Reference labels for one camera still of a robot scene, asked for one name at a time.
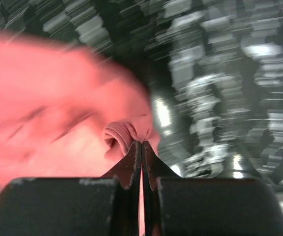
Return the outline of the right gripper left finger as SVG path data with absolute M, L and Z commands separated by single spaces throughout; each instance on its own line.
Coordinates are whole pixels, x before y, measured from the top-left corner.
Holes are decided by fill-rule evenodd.
M 141 144 L 101 177 L 18 178 L 0 194 L 0 236 L 136 236 Z

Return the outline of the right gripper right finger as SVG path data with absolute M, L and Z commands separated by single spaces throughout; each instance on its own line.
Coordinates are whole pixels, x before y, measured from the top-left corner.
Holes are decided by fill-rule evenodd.
M 216 178 L 181 178 L 141 147 L 147 236 L 283 236 L 283 210 L 238 142 Z

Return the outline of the salmon pink t shirt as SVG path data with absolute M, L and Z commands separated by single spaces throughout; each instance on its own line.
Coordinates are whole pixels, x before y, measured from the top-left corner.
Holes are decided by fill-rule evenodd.
M 17 177 L 99 175 L 133 141 L 159 140 L 131 72 L 85 47 L 0 30 L 0 190 Z

